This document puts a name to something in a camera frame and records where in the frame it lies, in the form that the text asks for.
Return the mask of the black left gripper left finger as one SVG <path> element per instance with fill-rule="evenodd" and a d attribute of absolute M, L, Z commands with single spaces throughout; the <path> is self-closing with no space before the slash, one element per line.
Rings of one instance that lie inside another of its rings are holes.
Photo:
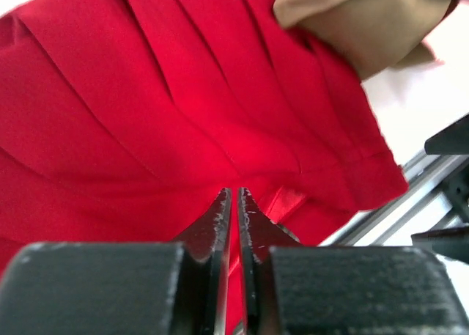
<path fill-rule="evenodd" d="M 197 334 L 224 334 L 230 258 L 232 190 L 223 188 L 208 210 L 173 241 L 182 242 L 194 262 L 202 268 L 202 313 Z"/>

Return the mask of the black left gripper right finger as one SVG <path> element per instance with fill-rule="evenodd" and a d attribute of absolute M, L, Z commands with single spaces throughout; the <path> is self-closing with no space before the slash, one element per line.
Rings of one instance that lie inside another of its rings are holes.
<path fill-rule="evenodd" d="M 240 188 L 237 194 L 240 265 L 243 289 L 243 333 L 256 334 L 261 320 L 261 267 L 270 256 L 270 248 L 298 247 L 299 240 L 281 225 L 272 222 L 259 208 L 251 192 Z"/>

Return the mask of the red skirt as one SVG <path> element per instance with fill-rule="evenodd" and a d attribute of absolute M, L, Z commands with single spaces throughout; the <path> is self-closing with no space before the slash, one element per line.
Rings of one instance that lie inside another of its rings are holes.
<path fill-rule="evenodd" d="M 166 242 L 222 188 L 315 246 L 407 181 L 348 63 L 274 0 L 33 0 L 1 17 L 1 268 Z"/>

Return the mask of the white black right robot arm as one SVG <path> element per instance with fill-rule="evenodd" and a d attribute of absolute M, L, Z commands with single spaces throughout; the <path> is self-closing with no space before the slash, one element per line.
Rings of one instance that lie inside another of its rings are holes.
<path fill-rule="evenodd" d="M 241 188 L 242 333 L 466 334 L 465 310 L 435 254 L 387 242 L 467 164 L 465 153 L 427 148 L 404 167 L 405 194 L 356 214 L 316 247 L 283 232 Z"/>

